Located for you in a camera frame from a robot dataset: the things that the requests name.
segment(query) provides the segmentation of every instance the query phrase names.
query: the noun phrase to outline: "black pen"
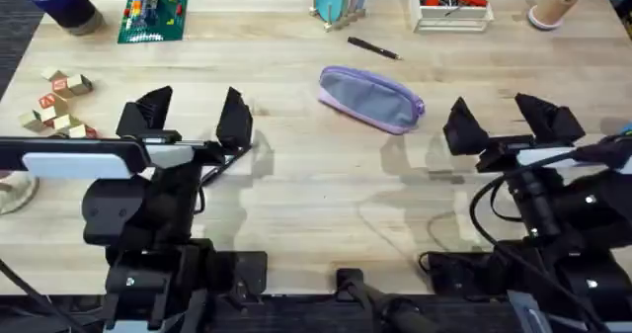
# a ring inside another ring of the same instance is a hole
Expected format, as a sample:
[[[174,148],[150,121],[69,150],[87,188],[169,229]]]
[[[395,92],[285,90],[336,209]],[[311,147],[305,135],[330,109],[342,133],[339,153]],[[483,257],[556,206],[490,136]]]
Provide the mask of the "black pen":
[[[386,56],[386,57],[390,57],[392,59],[395,60],[401,60],[402,57],[398,54],[396,54],[395,52],[392,51],[388,51],[387,49],[383,49],[381,47],[375,46],[370,42],[365,42],[361,39],[358,38],[354,38],[354,37],[349,37],[347,39],[347,42],[352,43],[355,46],[359,46],[363,49],[367,49],[373,52],[377,52],[378,54],[382,55],[382,56]]]

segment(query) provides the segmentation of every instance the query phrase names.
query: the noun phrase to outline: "blue cup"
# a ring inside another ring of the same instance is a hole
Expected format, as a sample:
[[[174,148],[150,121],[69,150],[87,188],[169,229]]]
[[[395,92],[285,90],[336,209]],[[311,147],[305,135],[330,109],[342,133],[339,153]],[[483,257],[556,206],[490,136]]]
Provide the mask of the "blue cup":
[[[75,36],[94,32],[103,17],[90,0],[31,0],[64,30]]]

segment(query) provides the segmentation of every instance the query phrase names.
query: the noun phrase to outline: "lego baseplate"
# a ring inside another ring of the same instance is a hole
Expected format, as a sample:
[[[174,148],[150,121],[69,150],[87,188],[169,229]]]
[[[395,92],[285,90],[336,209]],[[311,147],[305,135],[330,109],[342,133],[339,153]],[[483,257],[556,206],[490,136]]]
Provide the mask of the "lego baseplate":
[[[125,9],[131,8],[131,1],[127,0]],[[188,1],[158,0],[156,21],[147,27],[130,27],[128,29],[128,17],[123,15],[118,32],[118,43],[181,41],[185,31]],[[177,13],[179,5],[182,6],[180,15]]]

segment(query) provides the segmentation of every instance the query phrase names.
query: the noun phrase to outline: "white box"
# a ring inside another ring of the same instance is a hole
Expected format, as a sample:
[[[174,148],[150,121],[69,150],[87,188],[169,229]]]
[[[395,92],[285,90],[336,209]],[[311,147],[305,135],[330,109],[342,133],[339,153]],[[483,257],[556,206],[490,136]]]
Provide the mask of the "white box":
[[[413,32],[484,32],[494,20],[492,4],[485,7],[422,6],[420,0],[409,0]]]

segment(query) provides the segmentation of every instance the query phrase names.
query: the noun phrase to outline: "wooden blocks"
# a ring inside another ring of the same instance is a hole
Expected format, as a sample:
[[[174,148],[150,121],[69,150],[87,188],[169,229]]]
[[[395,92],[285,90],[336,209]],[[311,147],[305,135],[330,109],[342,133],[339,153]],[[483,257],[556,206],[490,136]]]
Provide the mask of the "wooden blocks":
[[[68,87],[67,78],[61,78],[61,79],[52,81],[52,92],[63,97],[64,99],[75,97],[75,94],[73,94],[72,91],[70,91],[70,88]]]
[[[81,122],[71,115],[64,115],[54,119],[53,124],[56,131],[68,134],[72,127],[81,125]]]
[[[47,67],[42,73],[41,73],[41,77],[45,78],[46,80],[52,82],[61,78],[65,78],[66,74],[64,74],[63,72],[57,70],[54,67]]]
[[[20,115],[20,125],[34,132],[42,132],[51,127],[58,136],[96,138],[98,136],[96,130],[84,125],[68,113],[66,101],[91,92],[92,82],[82,74],[67,77],[53,67],[44,70],[41,77],[50,81],[53,93],[48,93],[38,99],[38,109]]]
[[[42,132],[48,127],[41,121],[40,114],[36,111],[29,111],[20,115],[20,125],[34,132]]]
[[[75,96],[85,95],[92,91],[92,82],[81,74],[69,77],[66,85]]]
[[[97,131],[87,125],[77,125],[68,130],[71,138],[91,138],[98,137]]]

